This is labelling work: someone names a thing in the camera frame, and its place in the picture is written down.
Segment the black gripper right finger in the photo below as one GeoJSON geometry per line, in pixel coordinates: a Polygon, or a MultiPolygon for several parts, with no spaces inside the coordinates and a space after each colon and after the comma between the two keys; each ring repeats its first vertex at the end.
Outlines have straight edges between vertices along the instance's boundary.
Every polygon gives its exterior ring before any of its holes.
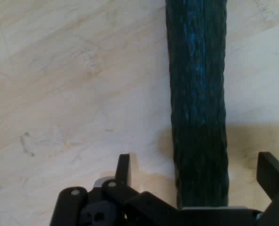
{"type": "Polygon", "coordinates": [[[256,179],[271,200],[257,224],[279,226],[279,160],[270,152],[258,154],[256,179]]]}

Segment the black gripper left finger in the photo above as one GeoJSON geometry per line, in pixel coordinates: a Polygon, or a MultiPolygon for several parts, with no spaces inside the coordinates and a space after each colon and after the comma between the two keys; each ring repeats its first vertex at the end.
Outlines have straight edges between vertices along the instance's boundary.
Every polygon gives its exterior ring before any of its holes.
{"type": "Polygon", "coordinates": [[[58,196],[52,226],[171,226],[177,209],[149,192],[130,187],[130,155],[119,156],[116,174],[91,191],[69,187],[58,196]]]}

